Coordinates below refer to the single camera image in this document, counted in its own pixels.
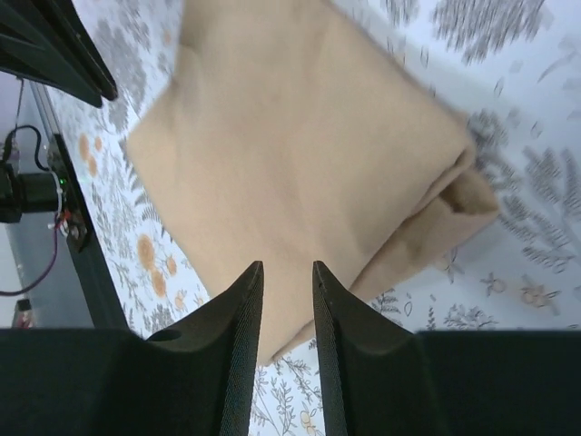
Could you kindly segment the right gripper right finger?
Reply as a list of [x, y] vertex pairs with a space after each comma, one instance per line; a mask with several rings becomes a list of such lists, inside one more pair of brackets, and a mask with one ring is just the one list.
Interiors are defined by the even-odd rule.
[[319, 261], [312, 295], [329, 435], [580, 432], [578, 332], [408, 332]]

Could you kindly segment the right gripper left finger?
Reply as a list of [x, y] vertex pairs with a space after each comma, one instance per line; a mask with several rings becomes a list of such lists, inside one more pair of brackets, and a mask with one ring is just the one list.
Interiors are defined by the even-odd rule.
[[4, 435], [245, 435], [263, 297], [254, 262], [143, 339], [128, 330], [1, 333]]

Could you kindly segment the beige t-shirt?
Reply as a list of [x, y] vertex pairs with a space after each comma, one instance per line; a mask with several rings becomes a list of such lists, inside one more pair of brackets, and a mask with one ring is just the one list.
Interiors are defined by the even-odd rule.
[[315, 261], [371, 300], [498, 213], [466, 120], [327, 1], [186, 2], [127, 151], [209, 294], [263, 263], [260, 364], [312, 336]]

